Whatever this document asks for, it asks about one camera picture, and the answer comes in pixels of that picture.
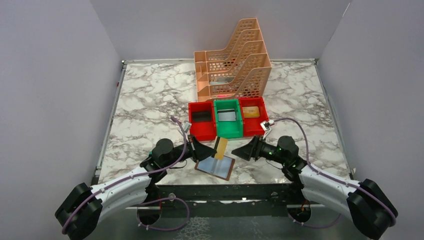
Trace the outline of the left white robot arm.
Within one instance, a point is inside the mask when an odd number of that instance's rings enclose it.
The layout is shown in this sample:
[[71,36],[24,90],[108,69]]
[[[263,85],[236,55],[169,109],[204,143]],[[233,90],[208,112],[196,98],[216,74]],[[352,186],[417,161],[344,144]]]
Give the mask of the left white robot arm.
[[111,214],[135,205],[160,206],[157,182],[167,170],[186,159],[200,162],[216,154],[216,150],[200,143],[194,135],[174,146],[168,138],[160,139],[139,166],[106,183],[74,187],[54,216],[62,226],[62,234],[71,240],[83,240],[97,224]]

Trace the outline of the silver card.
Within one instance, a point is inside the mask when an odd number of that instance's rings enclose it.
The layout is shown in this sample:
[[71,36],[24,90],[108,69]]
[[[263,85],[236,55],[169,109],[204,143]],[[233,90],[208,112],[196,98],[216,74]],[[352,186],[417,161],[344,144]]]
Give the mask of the silver card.
[[221,109],[217,111],[219,122],[234,122],[237,120],[237,114],[234,109]]

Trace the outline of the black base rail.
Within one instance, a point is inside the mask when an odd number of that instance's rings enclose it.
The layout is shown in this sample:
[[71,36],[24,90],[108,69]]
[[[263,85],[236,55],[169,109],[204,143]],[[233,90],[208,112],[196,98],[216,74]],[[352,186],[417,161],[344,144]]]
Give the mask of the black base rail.
[[191,217],[309,217],[319,203],[306,200],[289,183],[159,185],[159,203],[132,205],[142,215]]

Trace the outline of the brown leather card holder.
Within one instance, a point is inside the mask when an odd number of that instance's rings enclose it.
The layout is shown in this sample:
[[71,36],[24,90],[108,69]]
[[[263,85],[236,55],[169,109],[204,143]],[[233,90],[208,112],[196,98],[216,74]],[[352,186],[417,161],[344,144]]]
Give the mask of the brown leather card holder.
[[196,163],[194,169],[210,176],[229,181],[236,160],[224,156],[222,159],[208,157]]

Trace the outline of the red bin with gold card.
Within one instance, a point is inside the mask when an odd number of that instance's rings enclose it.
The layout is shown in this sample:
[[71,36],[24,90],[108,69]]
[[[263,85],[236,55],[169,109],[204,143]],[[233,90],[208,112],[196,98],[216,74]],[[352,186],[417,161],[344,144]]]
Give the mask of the red bin with gold card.
[[[265,102],[262,97],[251,97],[251,98],[239,98],[239,106],[241,109],[241,117],[243,122],[243,136],[253,137],[264,134],[264,130],[260,126],[263,121],[268,121],[269,117],[267,114]],[[257,118],[245,118],[242,107],[258,106],[260,110],[260,117]]]

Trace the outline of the black card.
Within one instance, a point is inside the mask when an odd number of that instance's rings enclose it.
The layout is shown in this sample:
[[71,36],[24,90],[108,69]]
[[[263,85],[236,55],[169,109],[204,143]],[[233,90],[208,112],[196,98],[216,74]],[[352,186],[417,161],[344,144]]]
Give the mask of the black card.
[[196,111],[191,113],[191,121],[195,123],[210,122],[212,119],[210,111]]

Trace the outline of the peach plastic file organizer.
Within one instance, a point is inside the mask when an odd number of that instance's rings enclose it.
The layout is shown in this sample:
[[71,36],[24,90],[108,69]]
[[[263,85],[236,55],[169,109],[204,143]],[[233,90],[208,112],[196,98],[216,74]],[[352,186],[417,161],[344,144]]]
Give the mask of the peach plastic file organizer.
[[199,102],[262,97],[272,64],[257,18],[241,19],[220,50],[194,52]]

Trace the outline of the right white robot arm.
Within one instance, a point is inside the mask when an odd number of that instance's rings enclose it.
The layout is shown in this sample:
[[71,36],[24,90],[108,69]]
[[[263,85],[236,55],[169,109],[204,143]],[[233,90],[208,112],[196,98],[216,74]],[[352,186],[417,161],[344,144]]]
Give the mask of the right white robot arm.
[[281,136],[275,146],[255,136],[231,153],[246,161],[264,158],[281,164],[282,173],[291,181],[288,196],[292,202],[322,204],[351,220],[370,239],[378,240],[396,223],[398,211],[373,180],[345,180],[317,169],[299,156],[299,147],[290,136]]

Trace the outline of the gold card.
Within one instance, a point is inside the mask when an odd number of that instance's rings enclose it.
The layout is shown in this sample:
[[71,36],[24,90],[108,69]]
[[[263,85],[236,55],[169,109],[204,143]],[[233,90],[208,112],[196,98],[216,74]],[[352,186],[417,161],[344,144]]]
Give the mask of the gold card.
[[241,109],[245,118],[259,118],[261,116],[258,106],[244,106]]
[[214,142],[214,149],[216,150],[215,155],[213,156],[217,160],[222,160],[224,158],[226,148],[228,145],[228,139],[217,136]]

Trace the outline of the red bin with black card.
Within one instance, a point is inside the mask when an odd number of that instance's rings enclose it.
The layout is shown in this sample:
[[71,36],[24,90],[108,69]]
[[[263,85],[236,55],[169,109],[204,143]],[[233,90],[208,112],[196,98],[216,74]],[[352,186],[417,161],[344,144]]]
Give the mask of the red bin with black card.
[[[192,122],[192,113],[200,111],[210,111],[212,121]],[[192,123],[189,132],[191,135],[194,135],[198,141],[212,141],[216,138],[217,130],[215,120],[215,109],[214,104],[211,101],[190,102],[188,104],[188,117],[189,122]]]

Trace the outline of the green plastic bin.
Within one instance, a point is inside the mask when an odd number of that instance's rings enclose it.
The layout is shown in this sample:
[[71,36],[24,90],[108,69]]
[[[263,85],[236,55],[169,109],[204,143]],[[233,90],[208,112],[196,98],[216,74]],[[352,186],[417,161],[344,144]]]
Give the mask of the green plastic bin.
[[[243,137],[243,120],[239,101],[237,99],[215,100],[213,102],[216,133],[218,137],[237,139]],[[236,121],[218,121],[218,110],[234,109]]]

